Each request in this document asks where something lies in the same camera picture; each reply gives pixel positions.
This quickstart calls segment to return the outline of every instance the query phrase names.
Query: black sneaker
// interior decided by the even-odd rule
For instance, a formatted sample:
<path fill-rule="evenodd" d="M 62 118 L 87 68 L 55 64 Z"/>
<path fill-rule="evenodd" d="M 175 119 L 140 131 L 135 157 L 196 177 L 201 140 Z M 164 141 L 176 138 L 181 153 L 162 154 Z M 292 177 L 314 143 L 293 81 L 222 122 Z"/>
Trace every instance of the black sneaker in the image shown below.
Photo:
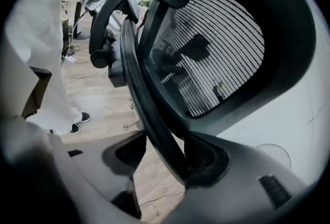
<path fill-rule="evenodd" d="M 88 121 L 90 121 L 91 119 L 91 115 L 87 112 L 82 112 L 82 119 L 81 119 L 81 123 L 86 123 Z"/>
<path fill-rule="evenodd" d="M 72 129 L 71 129 L 71 131 L 70 131 L 69 133 L 71 133 L 71 134 L 75 134 L 75 133 L 78 133 L 79 130 L 80 130 L 79 125 L 78 125 L 78 124 L 73 124 L 73 125 L 72 125 Z"/>

